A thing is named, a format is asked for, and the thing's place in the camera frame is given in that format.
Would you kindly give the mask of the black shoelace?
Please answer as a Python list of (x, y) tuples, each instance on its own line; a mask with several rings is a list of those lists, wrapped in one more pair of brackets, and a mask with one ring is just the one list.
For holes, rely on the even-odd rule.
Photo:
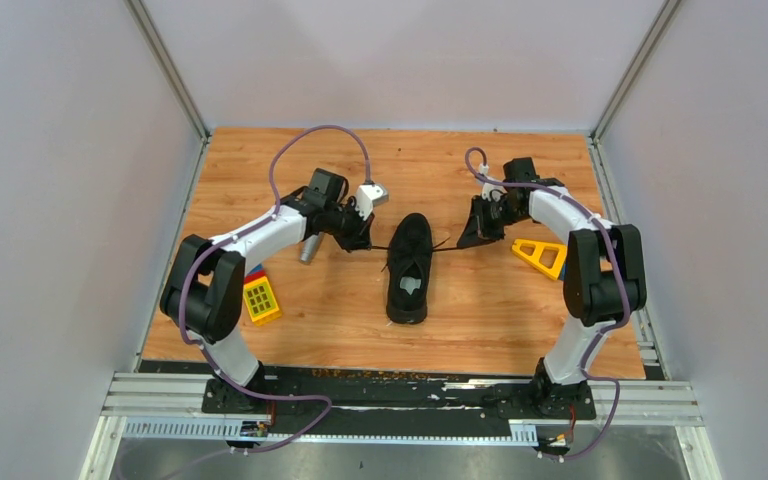
[(434, 244), (430, 237), (408, 235), (405, 238), (394, 236), (387, 246), (371, 246), (371, 250), (387, 252), (386, 268), (391, 273), (404, 273), (417, 267), (420, 271), (430, 267), (434, 253), (460, 250), (457, 246), (445, 247), (448, 238)]

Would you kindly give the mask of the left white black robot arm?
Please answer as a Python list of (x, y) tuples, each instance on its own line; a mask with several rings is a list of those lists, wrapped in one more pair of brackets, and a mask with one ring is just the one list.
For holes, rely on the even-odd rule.
[(227, 233), (185, 237), (160, 300), (182, 340), (196, 346), (214, 376), (229, 386), (228, 400), (243, 413), (265, 402), (290, 402), (266, 393), (265, 368), (250, 351), (237, 324), (248, 301), (245, 277), (281, 250), (319, 235), (332, 236), (346, 251), (368, 249), (375, 207), (389, 194), (372, 180), (347, 195), (345, 177), (318, 168), (305, 186), (278, 198), (265, 214)]

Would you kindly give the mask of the black sneaker shoe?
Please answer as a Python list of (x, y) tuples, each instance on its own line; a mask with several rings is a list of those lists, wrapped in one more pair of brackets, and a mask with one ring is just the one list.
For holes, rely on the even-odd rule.
[[(393, 237), (405, 238), (408, 235), (421, 235), (432, 239), (431, 226), (423, 214), (407, 215), (397, 226)], [(431, 264), (422, 271), (417, 267), (404, 273), (391, 273), (388, 270), (386, 313), (390, 321), (396, 324), (415, 325), (426, 319)]]

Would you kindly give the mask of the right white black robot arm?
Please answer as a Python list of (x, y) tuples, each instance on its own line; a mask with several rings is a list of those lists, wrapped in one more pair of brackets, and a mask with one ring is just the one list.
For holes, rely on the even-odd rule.
[(488, 175), (487, 163), (467, 168), (482, 192), (471, 200), (458, 248), (501, 241), (506, 227), (525, 220), (547, 227), (566, 247), (562, 292), (568, 318), (539, 360), (525, 402), (544, 417), (580, 413), (593, 359), (646, 303), (640, 231), (603, 219), (560, 180), (540, 177), (529, 157), (505, 163), (501, 180)]

